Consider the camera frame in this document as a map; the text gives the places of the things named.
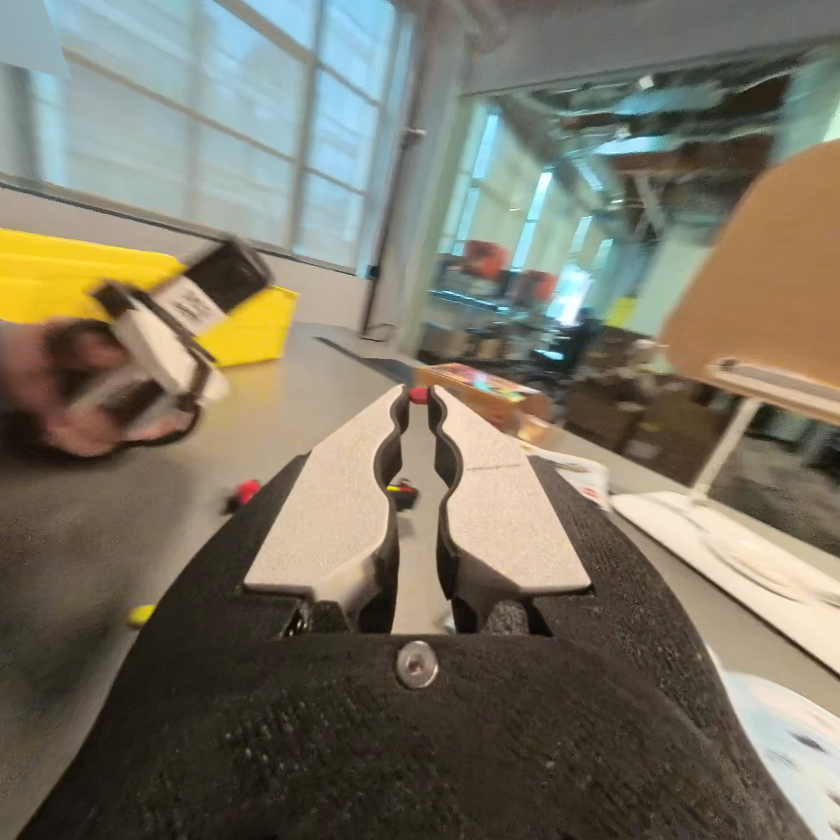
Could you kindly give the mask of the dark flat base plate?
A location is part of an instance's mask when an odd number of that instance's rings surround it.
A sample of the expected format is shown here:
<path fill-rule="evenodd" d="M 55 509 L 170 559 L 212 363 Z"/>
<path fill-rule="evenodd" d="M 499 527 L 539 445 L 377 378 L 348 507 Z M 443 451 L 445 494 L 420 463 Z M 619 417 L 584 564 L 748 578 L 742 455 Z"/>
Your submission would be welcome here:
<path fill-rule="evenodd" d="M 393 358 L 362 356 L 325 337 L 315 337 L 314 339 L 354 363 L 384 376 L 390 382 L 398 385 L 414 386 L 415 367 L 411 364 Z"/>

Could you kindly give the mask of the closed instruction booklet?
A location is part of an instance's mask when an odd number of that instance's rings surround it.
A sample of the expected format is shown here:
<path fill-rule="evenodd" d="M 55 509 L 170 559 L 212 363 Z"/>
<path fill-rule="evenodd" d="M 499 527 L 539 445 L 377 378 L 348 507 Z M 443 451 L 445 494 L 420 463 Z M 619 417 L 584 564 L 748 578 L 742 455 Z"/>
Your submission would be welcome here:
<path fill-rule="evenodd" d="M 610 472 L 603 464 L 576 455 L 567 455 L 520 442 L 529 457 L 549 461 L 564 480 L 603 511 L 613 509 L 610 493 Z"/>

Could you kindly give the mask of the black stand pole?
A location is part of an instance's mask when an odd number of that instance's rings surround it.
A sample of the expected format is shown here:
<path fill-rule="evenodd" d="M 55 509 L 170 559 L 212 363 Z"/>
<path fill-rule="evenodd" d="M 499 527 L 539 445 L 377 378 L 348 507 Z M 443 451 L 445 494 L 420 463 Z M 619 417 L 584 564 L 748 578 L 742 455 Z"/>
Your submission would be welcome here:
<path fill-rule="evenodd" d="M 373 322 L 375 303 L 378 297 L 379 286 L 382 278 L 385 249 L 391 233 L 398 193 L 403 179 L 403 172 L 406 168 L 406 158 L 411 153 L 412 148 L 421 143 L 426 136 L 427 131 L 425 129 L 410 126 L 404 126 L 402 128 L 400 148 L 398 155 L 395 158 L 393 172 L 389 181 L 387 202 L 381 216 L 381 225 L 379 233 L 376 236 L 373 256 L 365 273 L 367 289 L 364 298 L 360 327 L 356 333 L 357 337 L 362 341 L 381 343 L 385 341 L 385 339 L 376 338 L 374 336 L 374 332 L 376 330 L 383 329 L 393 330 L 393 326 L 391 324 Z"/>

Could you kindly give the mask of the orange cardboard lego box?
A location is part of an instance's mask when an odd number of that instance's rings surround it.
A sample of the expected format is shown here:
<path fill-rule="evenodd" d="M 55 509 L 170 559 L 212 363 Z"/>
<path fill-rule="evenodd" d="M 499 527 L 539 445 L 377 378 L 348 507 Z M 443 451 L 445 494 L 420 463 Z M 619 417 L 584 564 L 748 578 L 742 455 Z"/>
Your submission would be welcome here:
<path fill-rule="evenodd" d="M 413 384 L 439 386 L 507 434 L 517 432 L 527 417 L 553 422 L 554 402 L 541 391 L 466 364 L 418 366 L 413 371 Z"/>

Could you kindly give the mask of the wooden board on white stand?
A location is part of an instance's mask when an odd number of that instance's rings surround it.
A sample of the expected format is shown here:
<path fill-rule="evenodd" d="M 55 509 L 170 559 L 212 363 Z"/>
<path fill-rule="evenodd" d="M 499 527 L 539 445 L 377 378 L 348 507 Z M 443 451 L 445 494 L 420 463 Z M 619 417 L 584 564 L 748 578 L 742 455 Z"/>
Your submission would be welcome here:
<path fill-rule="evenodd" d="M 758 409 L 838 425 L 839 142 L 762 173 L 659 335 L 676 372 L 742 397 L 688 493 L 612 497 L 616 513 L 839 675 L 838 582 L 711 506 Z"/>

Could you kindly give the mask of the large grid window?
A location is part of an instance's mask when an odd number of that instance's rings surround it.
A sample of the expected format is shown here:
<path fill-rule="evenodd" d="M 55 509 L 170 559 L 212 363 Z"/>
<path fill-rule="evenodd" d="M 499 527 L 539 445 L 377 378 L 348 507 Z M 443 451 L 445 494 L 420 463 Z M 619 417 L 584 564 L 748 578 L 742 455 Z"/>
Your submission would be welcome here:
<path fill-rule="evenodd" d="M 46 2 L 69 77 L 2 67 L 2 184 L 361 274 L 416 16 L 385 1 Z"/>

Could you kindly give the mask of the open instruction booklet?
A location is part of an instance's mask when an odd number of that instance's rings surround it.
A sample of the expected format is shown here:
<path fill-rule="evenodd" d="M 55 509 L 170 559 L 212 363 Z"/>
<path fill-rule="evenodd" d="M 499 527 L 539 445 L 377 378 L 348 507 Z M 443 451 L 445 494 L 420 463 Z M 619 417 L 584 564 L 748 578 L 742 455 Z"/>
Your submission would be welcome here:
<path fill-rule="evenodd" d="M 710 647 L 729 699 L 753 747 L 812 834 L 839 838 L 839 719 L 760 676 L 723 667 Z"/>

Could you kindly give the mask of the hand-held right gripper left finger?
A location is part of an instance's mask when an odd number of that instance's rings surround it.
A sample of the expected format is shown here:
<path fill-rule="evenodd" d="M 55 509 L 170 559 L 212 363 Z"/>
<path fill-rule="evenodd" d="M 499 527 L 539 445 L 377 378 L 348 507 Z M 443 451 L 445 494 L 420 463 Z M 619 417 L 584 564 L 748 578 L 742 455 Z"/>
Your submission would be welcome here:
<path fill-rule="evenodd" d="M 390 632 L 400 563 L 387 487 L 403 465 L 408 391 L 396 385 L 306 457 L 244 578 L 258 594 L 336 602 L 362 632 Z"/>

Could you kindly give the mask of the person's left hand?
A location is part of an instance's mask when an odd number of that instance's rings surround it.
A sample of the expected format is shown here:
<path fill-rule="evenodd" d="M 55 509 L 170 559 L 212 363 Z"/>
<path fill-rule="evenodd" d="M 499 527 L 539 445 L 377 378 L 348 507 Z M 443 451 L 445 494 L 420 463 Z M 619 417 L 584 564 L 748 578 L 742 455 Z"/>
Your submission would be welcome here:
<path fill-rule="evenodd" d="M 130 434 L 99 408 L 68 403 L 68 381 L 97 378 L 131 361 L 105 322 L 63 318 L 37 323 L 2 321 L 2 424 L 17 448 L 59 459 L 103 459 L 126 448 L 178 443 L 200 413 L 171 410 Z"/>

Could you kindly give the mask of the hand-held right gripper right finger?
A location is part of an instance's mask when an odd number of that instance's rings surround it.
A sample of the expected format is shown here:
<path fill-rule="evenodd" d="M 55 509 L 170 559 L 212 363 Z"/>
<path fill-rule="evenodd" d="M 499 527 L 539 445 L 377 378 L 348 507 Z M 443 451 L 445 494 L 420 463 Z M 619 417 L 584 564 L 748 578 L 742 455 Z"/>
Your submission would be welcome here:
<path fill-rule="evenodd" d="M 441 386 L 428 388 L 427 410 L 447 487 L 437 575 L 454 631 L 479 631 L 502 602 L 589 591 L 591 577 L 519 441 Z"/>

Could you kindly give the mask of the yellow plastic bin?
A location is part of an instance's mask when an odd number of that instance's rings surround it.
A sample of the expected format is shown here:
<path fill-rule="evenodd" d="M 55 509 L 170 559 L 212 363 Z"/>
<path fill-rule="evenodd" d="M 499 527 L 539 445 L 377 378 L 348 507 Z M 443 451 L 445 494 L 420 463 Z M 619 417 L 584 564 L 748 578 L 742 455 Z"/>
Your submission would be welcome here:
<path fill-rule="evenodd" d="M 90 296 L 103 281 L 149 291 L 182 268 L 173 256 L 76 239 L 1 230 L 1 317 L 18 323 L 98 319 Z M 299 295 L 268 286 L 198 337 L 221 369 L 281 359 Z"/>

